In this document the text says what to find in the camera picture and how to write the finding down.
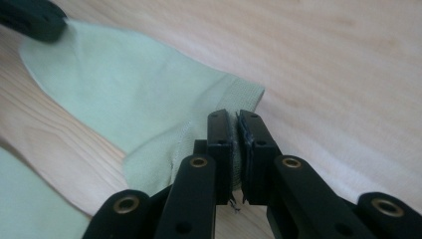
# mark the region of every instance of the screw hole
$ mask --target screw hole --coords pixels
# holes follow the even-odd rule
[[[337,223],[334,225],[335,230],[343,235],[343,236],[352,236],[353,235],[353,231],[350,229],[350,227],[342,224],[342,223]]]
[[[291,167],[291,168],[298,168],[301,167],[302,164],[299,160],[295,159],[295,158],[284,158],[283,159],[283,164],[287,167]]]
[[[190,160],[190,165],[194,167],[203,167],[208,163],[207,159],[203,157],[195,157]]]
[[[50,22],[50,18],[47,17],[46,15],[43,15],[43,19],[46,20],[46,22]]]
[[[127,199],[127,200],[122,201],[120,203],[119,207],[122,208],[122,209],[127,209],[127,208],[132,207],[133,204],[134,204],[134,201],[133,200]]]
[[[372,199],[371,204],[384,215],[391,217],[401,217],[404,215],[403,209],[389,200],[374,198]]]
[[[179,222],[176,225],[176,232],[179,234],[188,234],[192,231],[192,225],[189,222]]]

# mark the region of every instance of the black object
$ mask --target black object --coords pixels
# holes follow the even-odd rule
[[[66,28],[66,14],[46,0],[0,0],[0,23],[30,38],[55,42]]]
[[[422,217],[390,195],[372,192],[347,202],[303,159],[282,155],[262,119],[238,115],[243,140],[244,201],[267,205],[276,238],[420,238]],[[152,197],[126,190],[112,196],[84,238],[214,238],[215,206],[231,198],[233,134],[225,110],[208,117],[173,185]]]

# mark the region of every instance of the brass grommet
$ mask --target brass grommet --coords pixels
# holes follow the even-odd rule
[[[139,199],[134,195],[125,196],[114,203],[112,209],[118,214],[126,214],[139,206]]]
[[[375,207],[379,212],[391,217],[401,217],[404,215],[403,209],[397,206],[395,203],[382,199],[374,198],[371,201],[373,207]]]
[[[203,157],[194,157],[190,159],[190,165],[192,165],[193,167],[203,167],[207,165],[207,163],[208,163],[207,159]]]
[[[299,160],[291,157],[283,158],[283,164],[291,168],[298,168],[302,166],[302,163]]]

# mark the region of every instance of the fabric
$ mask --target fabric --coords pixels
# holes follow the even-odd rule
[[[81,238],[89,218],[0,147],[1,238]]]
[[[139,33],[70,20],[62,39],[27,39],[21,58],[58,104],[127,153],[131,188],[152,195],[169,185],[207,116],[253,111],[264,92]],[[234,183],[239,184],[240,156]]]

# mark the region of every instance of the light wood surface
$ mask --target light wood surface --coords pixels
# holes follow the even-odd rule
[[[422,212],[422,2],[55,2],[72,18],[142,32],[264,85],[257,113],[283,153],[350,201],[382,191]],[[20,40],[0,27],[2,145],[93,213],[126,187],[124,155],[41,92]],[[216,237],[272,238],[265,209],[219,207]]]

